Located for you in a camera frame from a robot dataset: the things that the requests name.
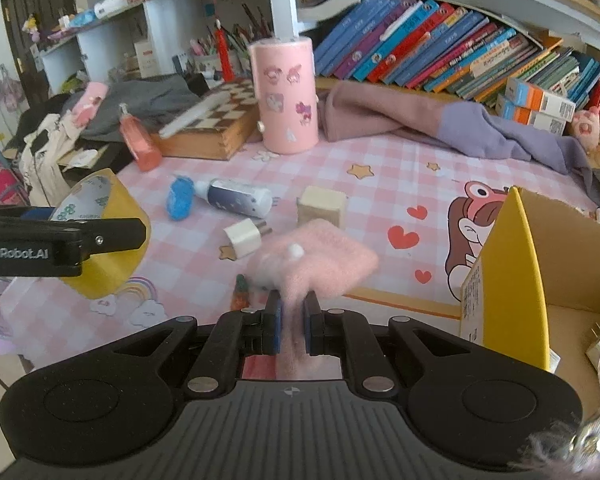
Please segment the yellow packing tape roll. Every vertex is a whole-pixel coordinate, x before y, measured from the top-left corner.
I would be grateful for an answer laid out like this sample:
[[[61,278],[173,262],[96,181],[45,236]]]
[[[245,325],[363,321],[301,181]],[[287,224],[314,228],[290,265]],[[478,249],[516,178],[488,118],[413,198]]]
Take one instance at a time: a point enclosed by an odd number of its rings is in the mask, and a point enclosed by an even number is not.
[[[76,183],[50,219],[81,229],[80,275],[64,282],[88,299],[116,292],[147,252],[150,220],[108,168]]]

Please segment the pink plush glove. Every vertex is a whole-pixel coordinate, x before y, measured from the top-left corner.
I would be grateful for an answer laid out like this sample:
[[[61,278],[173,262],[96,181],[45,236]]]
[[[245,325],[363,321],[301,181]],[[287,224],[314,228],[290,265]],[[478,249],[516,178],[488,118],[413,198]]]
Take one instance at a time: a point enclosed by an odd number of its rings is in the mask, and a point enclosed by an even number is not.
[[[251,356],[243,377],[281,382],[339,379],[337,359],[306,352],[302,302],[309,292],[320,300],[338,298],[378,266],[379,257],[371,248],[326,220],[268,237],[250,257],[245,275],[252,286],[280,294],[280,351],[275,356]]]

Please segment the blue plastic bag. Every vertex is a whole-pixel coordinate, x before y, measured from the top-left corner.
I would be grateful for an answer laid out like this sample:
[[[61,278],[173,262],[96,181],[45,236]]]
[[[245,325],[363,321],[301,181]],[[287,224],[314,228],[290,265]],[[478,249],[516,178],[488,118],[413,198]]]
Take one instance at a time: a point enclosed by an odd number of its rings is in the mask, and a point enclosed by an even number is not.
[[[171,183],[166,200],[166,212],[173,221],[189,217],[195,198],[195,185],[189,177],[178,176]]]

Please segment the small white plug adapter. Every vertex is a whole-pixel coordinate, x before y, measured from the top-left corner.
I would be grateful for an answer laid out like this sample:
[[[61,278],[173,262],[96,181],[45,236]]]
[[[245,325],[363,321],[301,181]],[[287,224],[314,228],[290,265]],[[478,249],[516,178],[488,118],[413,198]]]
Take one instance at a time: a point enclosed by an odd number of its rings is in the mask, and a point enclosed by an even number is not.
[[[241,259],[256,252],[262,245],[262,238],[271,234],[273,229],[264,220],[247,218],[227,226],[224,232],[235,256]]]

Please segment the beige cube block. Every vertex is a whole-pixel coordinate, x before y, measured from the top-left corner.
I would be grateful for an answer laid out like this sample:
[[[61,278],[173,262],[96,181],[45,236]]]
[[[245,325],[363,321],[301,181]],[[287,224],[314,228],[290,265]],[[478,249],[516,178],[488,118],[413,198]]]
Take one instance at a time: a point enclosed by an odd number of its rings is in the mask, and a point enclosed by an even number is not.
[[[297,211],[298,226],[314,219],[323,219],[342,229],[347,211],[347,194],[309,185],[297,199]]]

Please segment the navy white spray bottle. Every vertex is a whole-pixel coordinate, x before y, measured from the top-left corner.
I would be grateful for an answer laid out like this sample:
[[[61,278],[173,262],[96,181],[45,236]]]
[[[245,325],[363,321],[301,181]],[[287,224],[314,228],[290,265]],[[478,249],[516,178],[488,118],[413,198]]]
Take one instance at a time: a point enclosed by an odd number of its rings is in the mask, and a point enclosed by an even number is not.
[[[264,219],[273,206],[273,194],[268,188],[234,180],[197,180],[193,182],[193,189],[201,200],[232,214]]]

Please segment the beige jacket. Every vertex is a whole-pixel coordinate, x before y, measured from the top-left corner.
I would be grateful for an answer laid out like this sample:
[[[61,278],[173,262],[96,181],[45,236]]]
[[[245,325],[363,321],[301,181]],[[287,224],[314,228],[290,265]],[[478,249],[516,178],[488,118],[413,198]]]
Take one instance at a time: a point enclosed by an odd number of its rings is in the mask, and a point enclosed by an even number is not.
[[[55,207],[69,194],[58,162],[73,150],[81,132],[73,114],[67,112],[48,114],[35,132],[24,138],[19,170],[32,206]]]

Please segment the grey clothing pile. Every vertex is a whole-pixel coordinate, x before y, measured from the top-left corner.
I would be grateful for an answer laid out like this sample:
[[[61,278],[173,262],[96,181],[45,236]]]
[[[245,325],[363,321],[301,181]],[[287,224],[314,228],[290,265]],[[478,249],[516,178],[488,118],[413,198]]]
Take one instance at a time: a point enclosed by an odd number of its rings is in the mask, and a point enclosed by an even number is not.
[[[170,75],[135,79],[110,84],[95,117],[81,132],[91,141],[122,142],[120,133],[121,104],[151,132],[172,122],[178,115],[200,101],[182,76]]]

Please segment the yellow cardboard box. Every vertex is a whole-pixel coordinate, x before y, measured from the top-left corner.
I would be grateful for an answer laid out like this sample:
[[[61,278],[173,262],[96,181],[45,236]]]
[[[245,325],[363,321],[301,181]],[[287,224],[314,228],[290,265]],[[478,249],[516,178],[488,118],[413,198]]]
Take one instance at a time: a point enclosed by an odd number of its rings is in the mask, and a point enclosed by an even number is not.
[[[589,361],[600,326],[600,223],[576,208],[513,188],[461,287],[460,335],[549,370],[590,416],[600,407]]]

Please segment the pink purple cloth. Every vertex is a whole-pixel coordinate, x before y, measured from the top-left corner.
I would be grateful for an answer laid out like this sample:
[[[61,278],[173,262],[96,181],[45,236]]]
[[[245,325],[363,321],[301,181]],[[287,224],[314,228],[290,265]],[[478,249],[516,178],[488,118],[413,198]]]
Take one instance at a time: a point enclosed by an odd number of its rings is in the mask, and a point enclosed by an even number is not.
[[[535,160],[558,174],[576,174],[586,188],[597,186],[577,140],[494,116],[472,102],[340,81],[319,96],[318,118],[331,142],[395,133],[474,158]]]

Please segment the red tassel pen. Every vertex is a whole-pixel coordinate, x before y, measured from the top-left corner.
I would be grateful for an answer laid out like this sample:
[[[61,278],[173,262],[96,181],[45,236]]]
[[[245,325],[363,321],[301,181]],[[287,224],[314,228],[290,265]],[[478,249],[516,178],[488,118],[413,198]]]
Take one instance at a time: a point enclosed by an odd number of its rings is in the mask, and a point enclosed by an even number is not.
[[[231,66],[230,63],[228,42],[224,34],[222,23],[218,18],[214,22],[214,33],[217,53],[219,53],[219,60],[221,61],[223,79],[225,82],[232,82],[235,79],[235,74],[233,66]]]

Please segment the pink cylinder container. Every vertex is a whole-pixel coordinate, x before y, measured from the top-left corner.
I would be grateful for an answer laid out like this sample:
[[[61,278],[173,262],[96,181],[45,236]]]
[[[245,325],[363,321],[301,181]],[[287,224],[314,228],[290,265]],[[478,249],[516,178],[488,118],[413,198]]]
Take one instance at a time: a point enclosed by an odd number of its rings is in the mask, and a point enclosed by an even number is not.
[[[249,53],[265,148],[280,155],[310,150],[319,141],[312,40],[262,39]]]

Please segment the lower orange white box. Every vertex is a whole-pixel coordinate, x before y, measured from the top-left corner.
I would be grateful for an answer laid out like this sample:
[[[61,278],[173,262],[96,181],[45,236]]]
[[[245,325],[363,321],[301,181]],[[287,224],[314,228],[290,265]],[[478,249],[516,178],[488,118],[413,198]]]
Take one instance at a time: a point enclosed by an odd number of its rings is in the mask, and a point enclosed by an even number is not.
[[[527,108],[516,106],[502,94],[497,97],[495,110],[499,117],[519,122],[521,125],[548,131],[555,136],[562,136],[565,130],[566,121],[564,119],[554,118],[547,114],[536,112],[536,110],[528,110]]]

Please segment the orange white box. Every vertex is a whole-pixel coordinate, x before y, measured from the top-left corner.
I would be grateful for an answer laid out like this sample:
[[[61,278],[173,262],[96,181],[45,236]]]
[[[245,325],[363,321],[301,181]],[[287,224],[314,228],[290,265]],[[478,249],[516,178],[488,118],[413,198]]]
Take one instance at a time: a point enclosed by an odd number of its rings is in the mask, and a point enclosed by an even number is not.
[[[508,78],[505,97],[513,105],[563,119],[566,122],[572,122],[575,113],[575,103],[571,100],[519,78]]]
[[[564,119],[554,118],[547,114],[536,112],[536,110],[528,110],[527,108],[516,106],[502,94],[497,97],[495,110],[499,117],[519,122],[521,125],[548,131],[555,136],[562,136],[565,130],[566,121]]]

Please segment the pink pig plush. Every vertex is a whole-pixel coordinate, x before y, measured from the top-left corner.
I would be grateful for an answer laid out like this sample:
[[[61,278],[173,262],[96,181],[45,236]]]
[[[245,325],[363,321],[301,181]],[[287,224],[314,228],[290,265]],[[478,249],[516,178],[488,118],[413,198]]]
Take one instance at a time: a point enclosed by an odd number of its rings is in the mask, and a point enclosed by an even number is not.
[[[595,151],[600,140],[600,108],[593,106],[590,110],[578,110],[566,125],[566,132],[575,138],[586,153]]]

